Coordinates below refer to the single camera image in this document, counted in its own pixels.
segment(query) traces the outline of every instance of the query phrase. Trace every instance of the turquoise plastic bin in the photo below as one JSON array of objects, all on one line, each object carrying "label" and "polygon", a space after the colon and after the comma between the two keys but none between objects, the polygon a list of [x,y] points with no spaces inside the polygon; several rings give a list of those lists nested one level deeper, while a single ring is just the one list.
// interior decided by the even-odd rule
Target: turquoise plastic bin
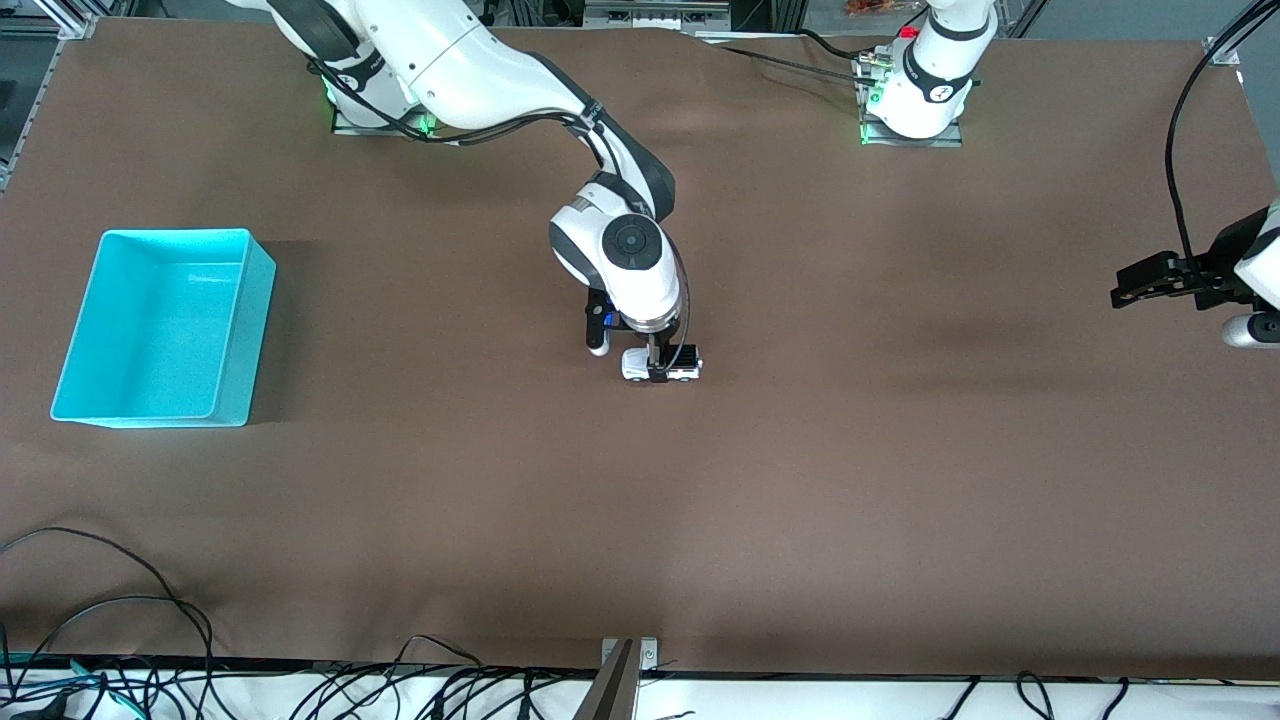
[{"label": "turquoise plastic bin", "polygon": [[108,231],[50,416],[243,425],[274,282],[275,261],[247,229]]}]

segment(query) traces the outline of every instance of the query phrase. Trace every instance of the white robotic arm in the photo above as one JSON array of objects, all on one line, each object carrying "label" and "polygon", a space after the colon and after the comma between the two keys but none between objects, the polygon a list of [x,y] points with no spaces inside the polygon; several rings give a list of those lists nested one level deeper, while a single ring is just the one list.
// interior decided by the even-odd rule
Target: white robotic arm
[{"label": "white robotic arm", "polygon": [[995,0],[929,0],[920,33],[891,45],[893,69],[867,111],[905,137],[941,133],[964,113],[973,70],[998,23]]},{"label": "white robotic arm", "polygon": [[591,288],[588,347],[604,355],[609,333],[630,328],[648,347],[625,354],[628,379],[698,377],[696,347],[684,336],[669,345],[682,313],[687,331],[680,258],[658,225],[675,206],[675,181],[556,65],[500,42],[462,0],[228,1],[271,12],[291,42],[324,63],[348,120],[381,127],[419,104],[463,131],[561,118],[600,167],[550,222],[557,259]]}]

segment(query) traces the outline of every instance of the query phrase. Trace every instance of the green led light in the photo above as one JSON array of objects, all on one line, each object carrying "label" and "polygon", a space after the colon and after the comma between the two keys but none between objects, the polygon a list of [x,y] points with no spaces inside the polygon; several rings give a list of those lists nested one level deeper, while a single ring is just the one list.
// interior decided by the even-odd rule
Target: green led light
[{"label": "green led light", "polygon": [[425,115],[421,115],[417,119],[417,129],[421,131],[424,135],[431,135],[431,133],[434,133],[438,124],[439,124],[439,120],[436,120],[435,115],[433,115],[430,113],[428,113]]}]

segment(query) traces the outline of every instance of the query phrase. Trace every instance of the robotic arm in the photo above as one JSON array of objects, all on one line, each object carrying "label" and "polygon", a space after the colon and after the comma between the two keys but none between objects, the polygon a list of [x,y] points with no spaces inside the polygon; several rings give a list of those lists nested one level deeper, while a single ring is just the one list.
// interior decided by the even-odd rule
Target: robotic arm
[{"label": "robotic arm", "polygon": [[996,36],[995,0],[928,0],[929,13],[915,37],[890,46],[892,70],[867,111],[893,132],[934,137],[964,113],[973,70]]},{"label": "robotic arm", "polygon": [[1217,233],[1213,245],[1194,258],[1171,250],[1157,252],[1116,273],[1112,307],[1152,297],[1196,296],[1196,309],[1228,302],[1249,305],[1252,313],[1222,325],[1231,347],[1280,350],[1280,199]]},{"label": "robotic arm", "polygon": [[[687,332],[687,283],[678,251],[658,225],[675,208],[675,179],[590,95],[544,58],[508,47],[462,0],[228,0],[273,14],[300,50],[323,63],[348,120],[381,127],[421,105],[463,131],[557,117],[595,155],[595,172],[550,222],[556,258],[588,292],[588,348],[635,332],[646,347],[623,354],[627,379],[700,374]],[[334,87],[335,82],[343,87]]]}]

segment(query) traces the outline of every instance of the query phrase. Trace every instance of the brown table surface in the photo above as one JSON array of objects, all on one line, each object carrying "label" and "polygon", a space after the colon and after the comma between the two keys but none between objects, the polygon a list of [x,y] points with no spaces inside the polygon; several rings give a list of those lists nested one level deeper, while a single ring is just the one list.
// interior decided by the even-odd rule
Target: brown table surface
[{"label": "brown table surface", "polygon": [[[860,146],[840,81],[672,32],[504,37],[675,172],[704,379],[636,387],[582,347],[547,222],[594,167],[562,129],[333,137],[274,27],[108,20],[0,204],[3,534],[125,542],[224,655],[425,632],[590,665],[650,634],[686,669],[1280,675],[1280,356],[1225,347],[1226,311],[1107,299],[1176,243],[1197,45],[997,42],[945,151]],[[1178,158],[1202,249],[1271,200],[1234,69]],[[238,225],[279,263],[251,425],[51,421],[102,231]],[[151,588],[72,538],[0,561],[18,647]],[[59,648],[198,652],[160,607]]]}]

